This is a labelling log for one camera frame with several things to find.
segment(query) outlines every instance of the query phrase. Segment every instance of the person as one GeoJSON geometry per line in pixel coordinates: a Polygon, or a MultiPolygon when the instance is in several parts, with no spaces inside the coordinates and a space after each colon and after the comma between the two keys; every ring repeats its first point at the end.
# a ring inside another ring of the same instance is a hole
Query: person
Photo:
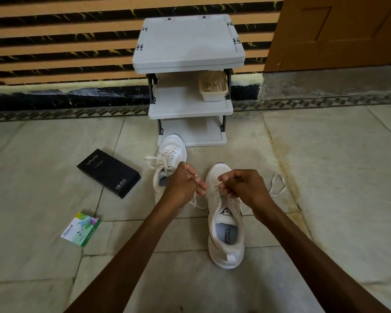
{"type": "MultiPolygon", "coordinates": [[[[232,170],[219,176],[219,189],[239,197],[256,219],[268,227],[301,273],[326,312],[391,312],[321,251],[276,205],[256,170],[232,170]]],[[[155,208],[136,233],[96,279],[69,306],[66,313],[86,308],[121,313],[151,255],[170,222],[194,193],[204,195],[206,183],[190,164],[181,162],[169,176],[155,208]]]]}

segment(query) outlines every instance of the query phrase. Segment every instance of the shelf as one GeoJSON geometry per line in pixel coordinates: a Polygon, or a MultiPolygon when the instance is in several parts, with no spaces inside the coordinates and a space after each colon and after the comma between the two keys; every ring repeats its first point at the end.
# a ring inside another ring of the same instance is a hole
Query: shelf
{"type": "Polygon", "coordinates": [[[139,74],[240,68],[245,51],[229,15],[145,19],[133,54],[139,74]]]}
{"type": "Polygon", "coordinates": [[[151,120],[231,115],[231,100],[205,102],[198,89],[199,72],[158,74],[153,86],[155,104],[149,106],[151,120]]]}
{"type": "Polygon", "coordinates": [[[158,136],[158,146],[170,134],[179,135],[187,147],[226,145],[226,133],[220,131],[220,125],[217,116],[163,120],[164,131],[158,136]]]}

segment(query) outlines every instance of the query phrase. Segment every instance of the air freshener box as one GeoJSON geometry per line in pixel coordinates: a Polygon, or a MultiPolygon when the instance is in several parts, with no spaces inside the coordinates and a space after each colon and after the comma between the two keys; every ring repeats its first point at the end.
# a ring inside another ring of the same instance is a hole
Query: air freshener box
{"type": "Polygon", "coordinates": [[[122,199],[141,178],[135,169],[99,149],[77,167],[122,199]]]}
{"type": "Polygon", "coordinates": [[[83,213],[78,213],[70,225],[68,225],[67,229],[62,233],[61,237],[84,247],[99,224],[99,219],[83,213]]]}

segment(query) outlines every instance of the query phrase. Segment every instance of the brown wooden door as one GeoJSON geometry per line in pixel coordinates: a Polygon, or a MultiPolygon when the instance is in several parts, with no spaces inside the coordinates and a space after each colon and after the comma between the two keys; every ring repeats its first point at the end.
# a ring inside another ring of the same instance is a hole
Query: brown wooden door
{"type": "Polygon", "coordinates": [[[264,71],[391,64],[391,0],[285,0],[264,71]]]}

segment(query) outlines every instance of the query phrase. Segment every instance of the patterned floor border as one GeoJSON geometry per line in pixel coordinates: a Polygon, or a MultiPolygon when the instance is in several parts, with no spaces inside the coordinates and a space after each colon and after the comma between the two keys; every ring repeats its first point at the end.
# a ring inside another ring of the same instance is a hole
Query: patterned floor border
{"type": "MultiPolygon", "coordinates": [[[[391,94],[387,95],[351,95],[342,97],[234,101],[235,112],[292,110],[303,108],[329,108],[355,105],[391,104],[391,94]]],[[[2,111],[0,122],[15,120],[51,120],[61,118],[95,118],[106,116],[147,115],[149,105],[130,105],[104,108],[72,108],[63,110],[2,111]]]]}

